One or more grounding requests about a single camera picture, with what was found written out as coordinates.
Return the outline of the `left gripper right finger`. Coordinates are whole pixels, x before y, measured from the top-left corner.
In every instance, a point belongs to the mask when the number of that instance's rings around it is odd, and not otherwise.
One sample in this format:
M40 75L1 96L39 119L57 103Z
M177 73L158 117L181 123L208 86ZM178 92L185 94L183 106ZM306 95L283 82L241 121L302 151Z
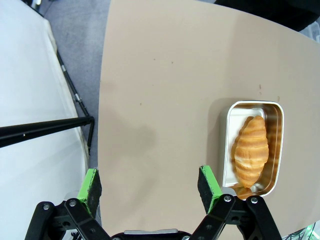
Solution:
M235 225L244 240L282 238L261 196L251 195L242 200L223 193L208 165L199 167L197 187L206 216L192 233L192 240L216 240L226 225Z

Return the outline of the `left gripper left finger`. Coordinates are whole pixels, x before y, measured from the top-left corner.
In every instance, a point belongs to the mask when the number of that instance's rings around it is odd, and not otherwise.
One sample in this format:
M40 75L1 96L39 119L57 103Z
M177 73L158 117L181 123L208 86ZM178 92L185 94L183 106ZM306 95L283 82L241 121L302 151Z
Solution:
M75 198L54 205L42 201L35 207L26 240L61 240L68 230L76 231L74 240L110 240L96 220L96 213L102 195L99 171L87 170L80 191Z

